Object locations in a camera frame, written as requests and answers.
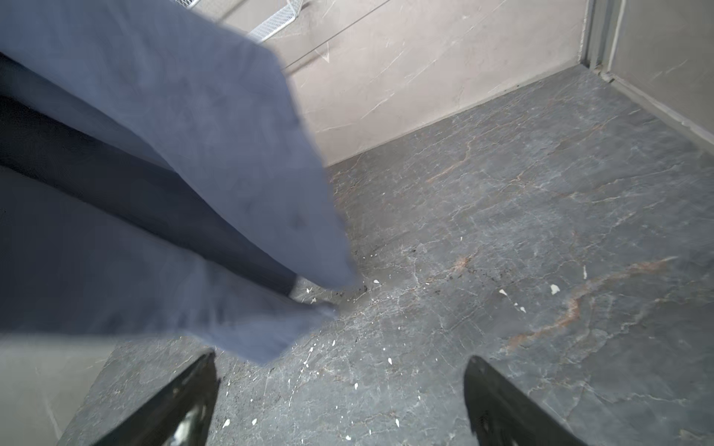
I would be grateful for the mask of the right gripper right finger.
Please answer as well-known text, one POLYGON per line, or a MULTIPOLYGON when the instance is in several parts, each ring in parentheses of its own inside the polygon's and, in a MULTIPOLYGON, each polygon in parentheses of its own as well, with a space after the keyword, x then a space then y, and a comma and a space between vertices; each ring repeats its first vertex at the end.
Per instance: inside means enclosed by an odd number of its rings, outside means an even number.
POLYGON ((585 445, 479 356, 465 370, 464 400, 481 445, 585 445))

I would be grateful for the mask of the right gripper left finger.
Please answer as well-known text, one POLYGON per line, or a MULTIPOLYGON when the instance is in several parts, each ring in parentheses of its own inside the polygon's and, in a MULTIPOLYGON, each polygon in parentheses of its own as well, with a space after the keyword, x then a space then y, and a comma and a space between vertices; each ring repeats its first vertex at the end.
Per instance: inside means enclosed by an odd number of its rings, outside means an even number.
POLYGON ((209 350, 95 446, 205 446, 221 380, 209 350))

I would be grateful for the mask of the blue-grey tank top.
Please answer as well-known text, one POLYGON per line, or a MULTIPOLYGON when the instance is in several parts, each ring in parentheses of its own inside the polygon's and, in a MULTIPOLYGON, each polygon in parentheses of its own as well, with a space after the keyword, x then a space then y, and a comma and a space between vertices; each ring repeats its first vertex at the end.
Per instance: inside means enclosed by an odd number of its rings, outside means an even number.
POLYGON ((173 1, 1 5, 1 331, 193 335, 257 364, 355 276, 277 57, 173 1))

